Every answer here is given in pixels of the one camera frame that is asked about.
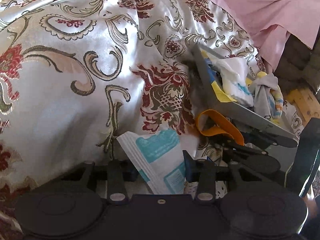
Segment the teal white mask packet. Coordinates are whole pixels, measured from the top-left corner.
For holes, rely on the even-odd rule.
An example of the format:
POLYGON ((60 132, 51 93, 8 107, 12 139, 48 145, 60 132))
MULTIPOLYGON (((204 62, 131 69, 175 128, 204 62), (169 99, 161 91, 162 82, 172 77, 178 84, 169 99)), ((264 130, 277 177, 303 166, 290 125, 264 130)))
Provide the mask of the teal white mask packet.
POLYGON ((199 138, 174 129, 154 134, 125 132, 117 137, 121 148, 153 194, 182 194, 185 183, 183 151, 195 157, 199 138))

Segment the orange cloth pouch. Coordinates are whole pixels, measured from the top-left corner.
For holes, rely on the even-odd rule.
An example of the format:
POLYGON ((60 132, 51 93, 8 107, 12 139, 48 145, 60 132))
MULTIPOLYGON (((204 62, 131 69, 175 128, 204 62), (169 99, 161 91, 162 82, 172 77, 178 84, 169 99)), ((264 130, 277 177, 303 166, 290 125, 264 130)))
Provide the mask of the orange cloth pouch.
POLYGON ((206 137, 223 135, 229 139, 233 139, 235 143, 240 146, 244 146, 245 144, 242 133, 226 117, 214 109, 205 110, 197 115, 195 118, 195 125, 198 131, 206 137), (209 128, 201 128, 200 120, 204 116, 211 119, 214 122, 214 125, 209 128))

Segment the striped pastel sock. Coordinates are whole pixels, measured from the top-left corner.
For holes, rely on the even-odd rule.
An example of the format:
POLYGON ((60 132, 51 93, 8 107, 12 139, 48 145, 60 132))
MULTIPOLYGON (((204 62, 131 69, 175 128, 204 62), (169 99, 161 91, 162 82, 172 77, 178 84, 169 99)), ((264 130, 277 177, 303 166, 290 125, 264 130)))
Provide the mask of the striped pastel sock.
POLYGON ((275 100, 276 100, 276 109, 277 110, 280 110, 281 111, 281 114, 282 114, 282 111, 283 111, 283 103, 284 103, 284 99, 283 99, 283 94, 281 92, 281 89, 280 89, 280 92, 273 92, 271 91, 272 95, 274 96, 275 100))

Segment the white baby sock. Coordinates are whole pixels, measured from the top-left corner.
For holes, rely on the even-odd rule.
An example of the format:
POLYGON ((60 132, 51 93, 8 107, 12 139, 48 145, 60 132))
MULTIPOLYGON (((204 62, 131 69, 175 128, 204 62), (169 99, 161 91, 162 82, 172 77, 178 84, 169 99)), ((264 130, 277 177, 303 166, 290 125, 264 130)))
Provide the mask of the white baby sock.
POLYGON ((246 60, 241 57, 218 59, 215 63, 222 78, 224 92, 245 107, 253 107, 253 96, 246 85, 246 60))

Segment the grey face mask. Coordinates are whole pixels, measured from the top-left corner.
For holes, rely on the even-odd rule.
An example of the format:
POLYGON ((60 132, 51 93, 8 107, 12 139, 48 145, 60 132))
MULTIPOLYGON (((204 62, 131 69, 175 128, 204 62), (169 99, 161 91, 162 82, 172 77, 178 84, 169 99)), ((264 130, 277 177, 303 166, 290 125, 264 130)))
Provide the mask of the grey face mask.
POLYGON ((278 79, 273 74, 259 72, 248 88, 253 95, 253 109, 257 115, 265 119, 277 119, 281 116, 281 111, 276 109, 276 100, 271 93, 271 91, 280 92, 278 79))

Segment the blue white medicine box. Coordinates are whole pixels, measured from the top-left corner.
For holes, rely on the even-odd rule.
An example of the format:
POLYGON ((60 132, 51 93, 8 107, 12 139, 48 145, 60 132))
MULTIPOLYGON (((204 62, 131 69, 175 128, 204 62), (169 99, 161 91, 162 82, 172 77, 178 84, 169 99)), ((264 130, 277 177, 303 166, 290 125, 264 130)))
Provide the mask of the blue white medicine box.
POLYGON ((214 162, 212 158, 210 158, 209 156, 203 156, 197 159, 197 161, 210 161, 210 162, 214 162))

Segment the grey storage tray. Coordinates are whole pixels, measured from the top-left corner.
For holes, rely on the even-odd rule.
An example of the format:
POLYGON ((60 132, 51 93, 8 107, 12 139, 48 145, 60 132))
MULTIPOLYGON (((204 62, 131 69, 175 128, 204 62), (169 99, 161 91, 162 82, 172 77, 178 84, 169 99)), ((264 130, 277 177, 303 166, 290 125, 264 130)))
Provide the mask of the grey storage tray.
POLYGON ((276 110, 276 103, 284 101, 268 95, 264 99, 255 92, 263 88, 278 91, 276 77, 268 75, 266 78, 274 85, 268 83, 248 88, 248 65, 243 57, 225 58, 199 43, 191 52, 211 109, 269 134, 288 138, 295 136, 293 129, 285 124, 281 111, 276 110))

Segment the olive quilted down jacket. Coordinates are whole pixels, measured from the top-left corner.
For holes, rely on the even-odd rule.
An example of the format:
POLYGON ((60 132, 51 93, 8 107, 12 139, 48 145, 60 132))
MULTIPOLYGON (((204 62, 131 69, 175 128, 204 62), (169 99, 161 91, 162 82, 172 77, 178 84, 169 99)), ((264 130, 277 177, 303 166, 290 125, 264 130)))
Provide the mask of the olive quilted down jacket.
POLYGON ((291 35, 285 44, 275 75, 282 80, 306 83, 315 94, 318 94, 319 35, 316 36, 311 49, 291 35))

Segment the yellow blue cartoon towel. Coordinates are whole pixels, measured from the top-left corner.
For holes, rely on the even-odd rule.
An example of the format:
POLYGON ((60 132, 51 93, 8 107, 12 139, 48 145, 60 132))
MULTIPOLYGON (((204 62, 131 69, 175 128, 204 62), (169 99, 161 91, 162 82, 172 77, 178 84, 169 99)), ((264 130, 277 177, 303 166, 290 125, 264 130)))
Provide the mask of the yellow blue cartoon towel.
POLYGON ((214 61, 218 60, 219 58, 202 48, 200 49, 200 52, 203 58, 204 71, 207 75, 208 83, 212 88, 217 100, 221 103, 236 102, 234 98, 226 94, 223 90, 221 74, 218 70, 216 70, 216 67, 213 64, 214 61))

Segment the floral satin bed cover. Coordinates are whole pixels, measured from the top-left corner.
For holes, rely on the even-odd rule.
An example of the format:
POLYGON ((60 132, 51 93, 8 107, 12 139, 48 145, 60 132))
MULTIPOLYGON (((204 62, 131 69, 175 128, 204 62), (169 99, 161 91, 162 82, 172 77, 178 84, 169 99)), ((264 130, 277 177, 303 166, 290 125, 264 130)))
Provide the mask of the floral satin bed cover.
POLYGON ((246 239, 185 194, 107 200, 117 137, 197 136, 190 49, 118 0, 1 3, 1 239, 246 239))

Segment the pink hanging sheet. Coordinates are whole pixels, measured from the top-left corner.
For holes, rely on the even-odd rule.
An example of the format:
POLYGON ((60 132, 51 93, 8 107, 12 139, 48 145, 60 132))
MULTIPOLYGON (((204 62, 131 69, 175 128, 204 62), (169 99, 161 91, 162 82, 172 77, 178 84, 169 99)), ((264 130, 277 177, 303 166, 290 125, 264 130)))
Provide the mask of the pink hanging sheet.
POLYGON ((206 43, 212 62, 227 69, 277 68, 285 43, 296 35, 313 46, 319 28, 319 0, 118 0, 144 27, 162 24, 157 46, 166 58, 180 45, 206 43))

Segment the wooden bunk frame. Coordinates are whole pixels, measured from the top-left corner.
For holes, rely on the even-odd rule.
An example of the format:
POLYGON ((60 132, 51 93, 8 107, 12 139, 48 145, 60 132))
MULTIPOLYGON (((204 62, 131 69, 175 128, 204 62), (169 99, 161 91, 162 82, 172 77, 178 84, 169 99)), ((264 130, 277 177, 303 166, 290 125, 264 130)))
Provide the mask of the wooden bunk frame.
POLYGON ((299 87, 289 91, 285 99, 295 106, 303 126, 306 126, 311 118, 319 119, 319 101, 308 87, 299 87))

